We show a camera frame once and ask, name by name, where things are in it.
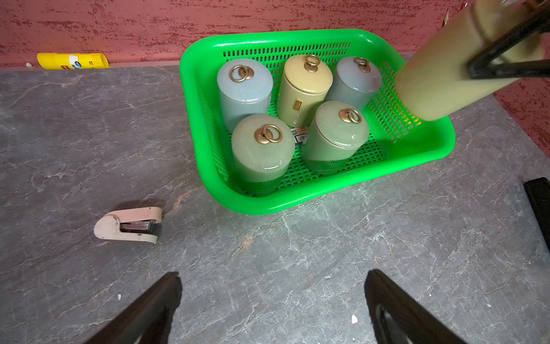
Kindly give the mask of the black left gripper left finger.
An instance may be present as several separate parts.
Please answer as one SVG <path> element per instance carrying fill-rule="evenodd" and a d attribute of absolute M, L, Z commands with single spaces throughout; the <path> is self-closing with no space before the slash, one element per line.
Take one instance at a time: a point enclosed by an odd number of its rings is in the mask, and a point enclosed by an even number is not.
<path fill-rule="evenodd" d="M 166 273 L 87 342 L 167 343 L 182 291 L 178 273 Z"/>

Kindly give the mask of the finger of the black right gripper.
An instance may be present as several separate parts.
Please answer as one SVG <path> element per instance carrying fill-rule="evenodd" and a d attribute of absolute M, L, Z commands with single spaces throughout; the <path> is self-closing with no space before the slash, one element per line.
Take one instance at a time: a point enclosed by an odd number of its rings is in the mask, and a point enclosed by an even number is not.
<path fill-rule="evenodd" d="M 509 30 L 497 41 L 474 56 L 467 64 L 472 79 L 504 79 L 549 77 L 549 60 L 493 64 L 502 54 L 535 33 L 549 32 L 549 6 L 537 6 L 536 11 Z"/>

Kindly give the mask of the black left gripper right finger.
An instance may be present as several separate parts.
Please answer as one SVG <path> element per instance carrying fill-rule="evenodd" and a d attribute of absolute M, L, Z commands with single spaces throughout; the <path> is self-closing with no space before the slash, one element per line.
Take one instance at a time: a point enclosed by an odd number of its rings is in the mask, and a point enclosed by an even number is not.
<path fill-rule="evenodd" d="M 365 299 L 378 343 L 463 343 L 379 269 L 365 281 Z"/>

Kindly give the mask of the beige tea canister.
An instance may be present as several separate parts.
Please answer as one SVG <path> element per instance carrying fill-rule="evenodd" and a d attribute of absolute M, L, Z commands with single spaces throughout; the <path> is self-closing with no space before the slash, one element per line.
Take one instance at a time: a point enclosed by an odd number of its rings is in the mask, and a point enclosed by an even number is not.
<path fill-rule="evenodd" d="M 315 54 L 298 54 L 284 64 L 276 113 L 291 128 L 306 128 L 332 87 L 333 74 Z"/>
<path fill-rule="evenodd" d="M 468 63 L 541 9 L 540 1 L 472 1 L 396 74 L 403 106 L 422 121 L 435 121 L 517 81 L 474 79 Z"/>

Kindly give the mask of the green tea canister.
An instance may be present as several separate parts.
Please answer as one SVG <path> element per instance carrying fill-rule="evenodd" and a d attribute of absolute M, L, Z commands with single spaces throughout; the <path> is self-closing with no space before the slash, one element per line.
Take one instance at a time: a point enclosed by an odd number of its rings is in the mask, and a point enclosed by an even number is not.
<path fill-rule="evenodd" d="M 254 114 L 236 126 L 231 137 L 236 181 L 256 196 L 277 189 L 295 150 L 289 126 L 275 116 Z"/>
<path fill-rule="evenodd" d="M 302 161 L 315 173 L 332 175 L 366 143 L 369 134 L 368 122 L 358 109 L 336 100 L 322 103 L 302 143 Z"/>

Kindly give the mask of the beige tea canister back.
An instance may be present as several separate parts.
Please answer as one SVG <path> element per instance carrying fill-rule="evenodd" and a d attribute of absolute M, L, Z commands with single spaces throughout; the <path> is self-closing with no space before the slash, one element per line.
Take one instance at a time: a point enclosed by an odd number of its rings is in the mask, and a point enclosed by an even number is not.
<path fill-rule="evenodd" d="M 291 128 L 306 128 L 332 87 L 333 74 L 315 54 L 298 54 L 284 64 L 276 113 Z"/>

